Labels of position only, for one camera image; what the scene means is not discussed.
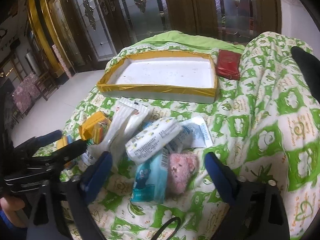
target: barcode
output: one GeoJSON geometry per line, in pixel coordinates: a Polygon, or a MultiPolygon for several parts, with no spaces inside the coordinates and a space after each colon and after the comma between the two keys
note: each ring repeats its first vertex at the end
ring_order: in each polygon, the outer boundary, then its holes
{"type": "Polygon", "coordinates": [[[166,150],[162,150],[161,166],[168,168],[168,152],[166,150]]]}

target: snack package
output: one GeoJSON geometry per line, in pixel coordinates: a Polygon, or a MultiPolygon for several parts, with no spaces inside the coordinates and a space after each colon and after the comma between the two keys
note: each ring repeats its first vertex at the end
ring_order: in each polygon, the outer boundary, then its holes
{"type": "Polygon", "coordinates": [[[111,121],[106,118],[101,122],[98,122],[93,127],[93,142],[94,144],[99,144],[102,142],[103,138],[105,137],[109,126],[111,124],[111,121]]]}
{"type": "Polygon", "coordinates": [[[241,54],[219,49],[217,75],[227,79],[240,80],[239,63],[241,54]]]}
{"type": "Polygon", "coordinates": [[[174,117],[158,119],[125,144],[128,157],[136,164],[145,162],[175,138],[181,130],[181,125],[174,117]]]}
{"type": "Polygon", "coordinates": [[[102,152],[109,151],[115,171],[125,153],[125,143],[150,114],[148,107],[127,98],[119,99],[116,109],[104,139],[98,145],[88,146],[89,160],[92,160],[88,161],[89,163],[94,163],[102,152]]]}
{"type": "Polygon", "coordinates": [[[95,155],[92,154],[93,150],[91,149],[91,147],[93,145],[94,145],[93,139],[87,140],[87,150],[84,153],[82,153],[80,156],[82,161],[88,166],[94,164],[96,160],[99,158],[99,157],[95,157],[95,155]]]}
{"type": "Polygon", "coordinates": [[[67,133],[67,134],[66,134],[66,138],[67,138],[67,144],[70,144],[70,143],[73,142],[73,139],[72,139],[72,136],[71,136],[70,133],[67,133]]]}
{"type": "Polygon", "coordinates": [[[103,112],[98,111],[91,115],[82,125],[79,126],[79,134],[82,140],[93,138],[93,128],[96,123],[106,119],[103,112]]]}
{"type": "Polygon", "coordinates": [[[177,195],[185,192],[188,180],[196,166],[196,155],[171,153],[169,155],[168,191],[177,195]]]}
{"type": "Polygon", "coordinates": [[[164,202],[168,176],[168,150],[162,148],[137,167],[132,202],[164,202]]]}
{"type": "Polygon", "coordinates": [[[63,135],[61,137],[61,139],[56,142],[57,150],[59,150],[62,147],[65,147],[66,145],[67,145],[67,140],[65,139],[65,136],[63,135]]]}
{"type": "MultiPolygon", "coordinates": [[[[123,104],[118,100],[116,103],[116,113],[113,116],[112,122],[102,142],[95,145],[92,141],[92,144],[88,145],[87,151],[81,155],[84,163],[92,165],[104,151],[109,151],[111,143],[118,134],[123,133],[130,117],[134,113],[137,113],[135,108],[123,104]]],[[[113,165],[116,166],[117,162],[121,158],[121,154],[117,152],[110,153],[112,155],[113,165]]]]}
{"type": "Polygon", "coordinates": [[[117,165],[121,157],[125,153],[125,143],[133,136],[133,134],[140,127],[142,122],[145,119],[147,119],[151,113],[150,108],[138,102],[129,100],[127,98],[121,98],[119,99],[119,102],[136,109],[137,112],[135,112],[133,115],[130,116],[130,119],[128,120],[125,129],[120,133],[118,133],[118,135],[110,145],[109,151],[112,154],[112,157],[114,155],[117,156],[117,158],[113,161],[114,163],[113,168],[115,170],[117,170],[117,165]]]}
{"type": "Polygon", "coordinates": [[[180,122],[182,131],[166,146],[170,153],[181,153],[188,148],[213,146],[208,127],[201,115],[180,122]]]}

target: glass door panel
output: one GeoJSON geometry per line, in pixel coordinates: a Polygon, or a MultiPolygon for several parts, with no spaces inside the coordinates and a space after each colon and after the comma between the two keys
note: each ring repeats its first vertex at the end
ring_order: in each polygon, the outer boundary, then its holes
{"type": "Polygon", "coordinates": [[[166,0],[118,0],[132,43],[170,30],[166,0]]]}
{"type": "Polygon", "coordinates": [[[51,10],[51,16],[53,23],[58,25],[59,32],[64,38],[64,43],[68,47],[69,55],[75,66],[83,66],[86,63],[84,62],[79,49],[74,41],[68,23],[66,21],[65,14],[63,12],[61,1],[60,0],[49,0],[49,7],[51,10]]]}
{"type": "Polygon", "coordinates": [[[256,0],[215,0],[219,38],[248,43],[258,36],[256,0]]]}
{"type": "Polygon", "coordinates": [[[99,0],[74,0],[74,4],[97,60],[105,61],[116,55],[99,0]]]}

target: gold door frame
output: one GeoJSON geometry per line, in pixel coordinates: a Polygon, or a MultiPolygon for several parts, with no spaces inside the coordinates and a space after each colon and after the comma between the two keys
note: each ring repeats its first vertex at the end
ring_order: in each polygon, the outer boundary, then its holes
{"type": "MultiPolygon", "coordinates": [[[[45,24],[47,25],[52,41],[57,46],[58,51],[60,52],[62,59],[66,63],[67,68],[70,68],[72,64],[69,61],[67,54],[63,49],[61,42],[57,36],[57,32],[53,26],[52,19],[49,13],[48,5],[47,5],[47,0],[40,0],[40,5],[41,5],[42,13],[44,16],[44,21],[45,21],[45,24]]],[[[27,8],[28,8],[29,22],[34,32],[34,35],[36,37],[36,40],[39,43],[39,45],[42,46],[42,48],[44,49],[44,52],[46,53],[47,58],[49,59],[49,62],[52,65],[51,73],[54,77],[59,77],[64,73],[64,70],[60,62],[57,60],[57,57],[54,54],[52,48],[50,47],[46,39],[46,36],[44,35],[44,30],[41,26],[38,12],[36,10],[35,0],[27,0],[27,8]]]]}

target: green and white quilt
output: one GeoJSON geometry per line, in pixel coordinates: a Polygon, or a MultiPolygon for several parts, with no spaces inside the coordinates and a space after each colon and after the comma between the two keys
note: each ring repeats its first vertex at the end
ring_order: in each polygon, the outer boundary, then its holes
{"type": "MultiPolygon", "coordinates": [[[[127,54],[150,50],[188,50],[212,55],[217,63],[219,49],[242,53],[240,81],[219,78],[220,92],[213,104],[131,98],[152,106],[152,119],[174,116],[179,121],[202,115],[211,131],[214,147],[189,149],[198,155],[199,169],[183,195],[163,204],[130,203],[136,166],[125,156],[118,173],[112,173],[90,212],[107,239],[150,239],[172,216],[182,225],[174,240],[210,239],[228,212],[207,171],[204,155],[213,151],[235,174],[250,181],[277,182],[286,208],[292,239],[308,228],[320,206],[320,105],[311,96],[300,69],[291,57],[292,46],[312,53],[303,41],[266,32],[246,47],[212,38],[189,36],[171,31],[123,49],[108,62],[106,69],[127,54]]],[[[116,98],[105,98],[94,87],[80,102],[64,132],[80,138],[79,125],[96,111],[112,117],[116,98]]],[[[54,145],[39,150],[47,155],[54,145]]],[[[61,180],[81,173],[86,166],[79,160],[61,180]]],[[[80,239],[68,206],[65,216],[74,239],[80,239]]],[[[166,239],[173,229],[165,230],[166,239]]]]}

